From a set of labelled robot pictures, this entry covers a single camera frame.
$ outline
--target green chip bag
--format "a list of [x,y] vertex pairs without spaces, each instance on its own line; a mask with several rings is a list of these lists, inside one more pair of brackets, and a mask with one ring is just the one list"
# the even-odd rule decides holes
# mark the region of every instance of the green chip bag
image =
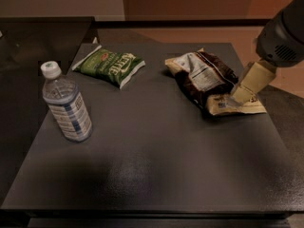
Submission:
[[131,53],[111,52],[99,46],[74,65],[72,70],[122,88],[144,65],[143,59]]

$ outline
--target clear plastic bottle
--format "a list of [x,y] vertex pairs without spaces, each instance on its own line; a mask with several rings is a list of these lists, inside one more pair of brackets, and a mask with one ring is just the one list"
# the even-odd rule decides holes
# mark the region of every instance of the clear plastic bottle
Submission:
[[41,65],[46,78],[43,97],[67,139],[81,142],[92,132],[92,122],[79,88],[74,81],[62,75],[56,62]]

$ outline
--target dark gray tabletop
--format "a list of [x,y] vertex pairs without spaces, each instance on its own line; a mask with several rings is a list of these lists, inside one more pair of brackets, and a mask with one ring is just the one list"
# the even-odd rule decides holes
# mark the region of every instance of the dark gray tabletop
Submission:
[[[230,44],[103,46],[142,56],[146,66],[122,90],[69,72],[92,136],[67,141],[48,113],[2,209],[304,211],[304,181],[269,115],[203,118],[164,66],[166,58],[204,47],[239,74]],[[75,62],[95,47],[82,45]]]

